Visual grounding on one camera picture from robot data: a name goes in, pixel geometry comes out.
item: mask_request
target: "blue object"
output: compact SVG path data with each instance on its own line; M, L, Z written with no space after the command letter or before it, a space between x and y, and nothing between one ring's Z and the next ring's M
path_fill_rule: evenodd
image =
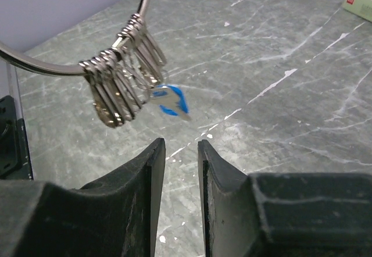
M177 95L178 97L180 97L180 101L177 102L177 106L185 113L188 113L189 110L188 110L188 106L186 104L186 100L185 100L185 96L183 94L183 92L178 88L178 87L175 87L173 85L166 85L167 87L169 87L171 90L173 90ZM165 92L165 91L159 91L159 93L154 93L154 95L156 96L162 96L162 93L161 92ZM170 115L170 116L178 116L178 113L176 113L175 111L163 106L163 105L160 105L160 108L161 110L163 111L163 113L166 113L167 115Z

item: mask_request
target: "cardboard box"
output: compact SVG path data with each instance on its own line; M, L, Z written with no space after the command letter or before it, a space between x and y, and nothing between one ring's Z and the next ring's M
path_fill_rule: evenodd
M342 7L372 22L372 0L344 0Z

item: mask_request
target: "marble table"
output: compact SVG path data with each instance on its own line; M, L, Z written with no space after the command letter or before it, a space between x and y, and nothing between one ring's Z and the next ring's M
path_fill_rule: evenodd
M123 0L28 52L72 64L109 47L139 0ZM203 256L196 145L245 173L372 172L372 25L343 0L152 0L149 29L192 122L148 105L118 130L82 78L19 71L37 180L68 188L164 137L158 256Z

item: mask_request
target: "curved metal bar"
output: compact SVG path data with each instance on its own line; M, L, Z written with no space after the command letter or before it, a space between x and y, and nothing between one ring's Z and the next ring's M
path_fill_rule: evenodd
M150 0L141 0L137 12L144 17ZM85 76L80 65L56 65L40 61L9 48L0 42L0 58L21 69L48 76Z

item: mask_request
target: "black object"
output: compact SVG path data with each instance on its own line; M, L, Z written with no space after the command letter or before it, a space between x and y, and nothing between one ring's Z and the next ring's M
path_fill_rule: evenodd
M154 256L164 139L80 190L0 181L0 256Z
M206 257L372 256L372 177L245 175L198 145Z
M0 99L0 179L33 179L24 120L10 95Z

